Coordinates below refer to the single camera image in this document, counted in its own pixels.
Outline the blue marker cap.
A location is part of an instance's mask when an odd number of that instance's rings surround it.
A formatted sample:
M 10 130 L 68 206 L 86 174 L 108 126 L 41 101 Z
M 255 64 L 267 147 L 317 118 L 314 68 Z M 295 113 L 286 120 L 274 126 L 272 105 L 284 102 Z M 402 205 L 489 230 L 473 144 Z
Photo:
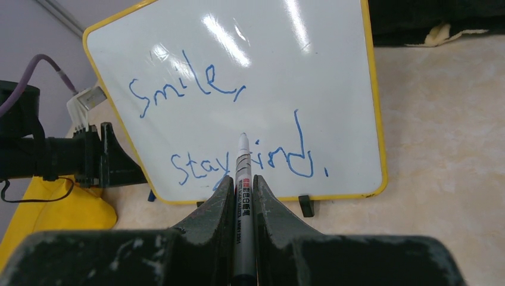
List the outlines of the blue marker cap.
M 150 190 L 149 195 L 148 195 L 148 201 L 149 202 L 154 202 L 156 200 L 156 196 L 152 190 Z

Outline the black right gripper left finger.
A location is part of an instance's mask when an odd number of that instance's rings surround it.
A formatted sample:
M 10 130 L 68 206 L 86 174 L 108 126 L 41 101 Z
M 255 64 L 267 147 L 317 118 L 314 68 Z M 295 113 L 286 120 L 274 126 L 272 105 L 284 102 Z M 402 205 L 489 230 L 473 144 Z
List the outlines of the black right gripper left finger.
M 229 285 L 233 179 L 166 229 L 43 231 L 29 235 L 2 285 Z

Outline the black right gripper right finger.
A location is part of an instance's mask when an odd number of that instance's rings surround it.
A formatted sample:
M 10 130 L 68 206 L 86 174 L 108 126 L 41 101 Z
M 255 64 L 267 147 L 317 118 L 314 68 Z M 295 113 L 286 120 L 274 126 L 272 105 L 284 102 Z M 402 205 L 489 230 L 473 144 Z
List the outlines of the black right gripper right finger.
M 326 235 L 296 216 L 254 177 L 260 285 L 464 285 L 452 254 L 435 238 Z

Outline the white whiteboard yellow frame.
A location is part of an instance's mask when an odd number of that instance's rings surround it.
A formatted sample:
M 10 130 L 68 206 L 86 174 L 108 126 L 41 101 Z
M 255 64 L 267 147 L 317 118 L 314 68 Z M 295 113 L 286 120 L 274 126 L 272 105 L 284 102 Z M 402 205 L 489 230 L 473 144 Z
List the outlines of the white whiteboard yellow frame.
M 367 1 L 144 1 L 83 46 L 156 197 L 234 176 L 281 200 L 367 198 L 388 171 Z

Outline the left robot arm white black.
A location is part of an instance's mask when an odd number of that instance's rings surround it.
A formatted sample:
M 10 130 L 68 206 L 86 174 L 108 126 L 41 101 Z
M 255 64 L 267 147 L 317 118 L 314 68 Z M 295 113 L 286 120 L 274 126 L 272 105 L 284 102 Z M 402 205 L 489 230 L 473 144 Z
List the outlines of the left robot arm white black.
M 1 179 L 72 175 L 85 188 L 145 184 L 141 167 L 120 146 L 110 122 L 77 131 L 72 138 L 47 137 L 39 121 L 40 90 L 27 86 L 1 117 Z

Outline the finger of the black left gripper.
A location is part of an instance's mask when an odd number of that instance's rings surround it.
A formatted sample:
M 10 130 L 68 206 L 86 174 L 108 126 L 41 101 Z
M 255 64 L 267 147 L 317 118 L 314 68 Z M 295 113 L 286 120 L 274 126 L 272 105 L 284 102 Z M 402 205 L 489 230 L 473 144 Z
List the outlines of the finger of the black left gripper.
M 100 187 L 114 188 L 147 183 L 140 167 L 122 149 L 110 122 L 101 123 L 102 154 L 100 161 Z

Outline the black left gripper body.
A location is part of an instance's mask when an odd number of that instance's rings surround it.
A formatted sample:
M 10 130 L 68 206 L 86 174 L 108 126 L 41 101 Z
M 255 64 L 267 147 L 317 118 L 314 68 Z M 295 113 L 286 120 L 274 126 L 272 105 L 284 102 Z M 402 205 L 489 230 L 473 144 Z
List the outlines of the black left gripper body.
M 79 171 L 74 175 L 75 181 L 84 188 L 108 188 L 110 179 L 107 159 L 105 154 L 107 141 L 107 131 L 111 123 L 101 123 L 100 132 L 96 125 L 89 125 L 88 129 L 75 130 L 73 139 L 81 143 L 83 150 Z

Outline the white marker pen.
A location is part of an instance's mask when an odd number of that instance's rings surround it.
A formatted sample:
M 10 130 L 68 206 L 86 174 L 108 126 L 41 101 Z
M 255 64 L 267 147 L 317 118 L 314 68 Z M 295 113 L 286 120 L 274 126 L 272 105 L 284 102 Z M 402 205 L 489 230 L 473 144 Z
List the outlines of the white marker pen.
M 232 285 L 257 284 L 253 214 L 250 146 L 247 135 L 242 133 L 238 142 L 235 173 Z

